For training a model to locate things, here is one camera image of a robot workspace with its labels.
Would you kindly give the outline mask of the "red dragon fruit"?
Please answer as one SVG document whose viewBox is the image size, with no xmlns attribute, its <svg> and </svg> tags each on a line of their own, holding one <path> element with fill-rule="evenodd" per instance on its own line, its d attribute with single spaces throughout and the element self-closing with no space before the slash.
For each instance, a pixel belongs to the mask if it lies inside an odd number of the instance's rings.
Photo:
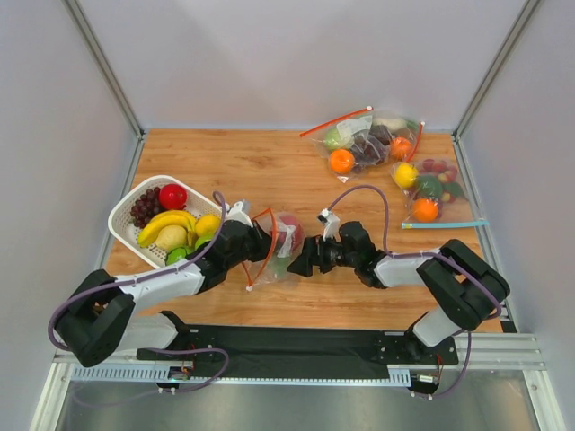
<svg viewBox="0 0 575 431">
<path fill-rule="evenodd" d="M 275 215 L 277 241 L 269 263 L 271 279 L 279 281 L 288 275 L 288 266 L 300 253 L 305 239 L 304 228 L 292 214 Z"/>
</svg>

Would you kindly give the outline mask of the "yellow fake pear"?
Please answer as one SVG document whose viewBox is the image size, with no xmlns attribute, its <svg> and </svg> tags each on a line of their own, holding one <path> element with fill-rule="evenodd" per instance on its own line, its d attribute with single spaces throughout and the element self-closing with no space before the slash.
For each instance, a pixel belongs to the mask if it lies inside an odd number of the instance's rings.
<svg viewBox="0 0 575 431">
<path fill-rule="evenodd" d="M 213 214 L 202 215 L 195 224 L 195 233 L 198 237 L 214 234 L 220 226 L 220 217 Z"/>
</svg>

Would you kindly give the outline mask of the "red fake apple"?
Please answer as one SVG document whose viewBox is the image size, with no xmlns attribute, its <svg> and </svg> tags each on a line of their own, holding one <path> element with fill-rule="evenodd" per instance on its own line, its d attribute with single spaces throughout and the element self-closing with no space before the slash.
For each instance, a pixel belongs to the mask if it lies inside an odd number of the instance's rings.
<svg viewBox="0 0 575 431">
<path fill-rule="evenodd" d="M 184 187 L 171 183 L 160 189 L 158 199 L 166 210 L 183 210 L 187 201 L 187 192 Z"/>
</svg>

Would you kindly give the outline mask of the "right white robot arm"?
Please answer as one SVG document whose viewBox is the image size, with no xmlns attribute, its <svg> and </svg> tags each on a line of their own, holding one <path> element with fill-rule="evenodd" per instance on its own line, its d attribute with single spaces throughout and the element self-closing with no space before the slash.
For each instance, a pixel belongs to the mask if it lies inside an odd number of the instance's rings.
<svg viewBox="0 0 575 431">
<path fill-rule="evenodd" d="M 435 347 L 461 331 L 474 331 L 500 312 L 510 294 L 506 279 L 463 242 L 452 239 L 442 247 L 397 254 L 376 248 L 359 222 L 339 228 L 339 239 L 305 238 L 288 271 L 310 277 L 336 267 L 353 268 L 358 279 L 373 288 L 425 286 L 437 307 L 408 329 L 425 347 Z"/>
</svg>

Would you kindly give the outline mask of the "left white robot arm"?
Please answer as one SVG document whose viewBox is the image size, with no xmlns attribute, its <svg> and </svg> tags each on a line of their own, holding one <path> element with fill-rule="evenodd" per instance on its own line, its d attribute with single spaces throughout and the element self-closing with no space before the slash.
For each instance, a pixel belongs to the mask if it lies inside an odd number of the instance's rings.
<svg viewBox="0 0 575 431">
<path fill-rule="evenodd" d="M 126 277 L 113 277 L 103 269 L 90 273 L 50 317 L 49 340 L 85 367 L 122 350 L 166 350 L 178 337 L 178 322 L 163 315 L 157 323 L 146 323 L 141 311 L 205 293 L 244 262 L 260 263 L 274 254 L 293 262 L 304 246 L 298 227 L 280 233 L 256 222 L 226 220 L 210 242 L 172 265 Z"/>
</svg>

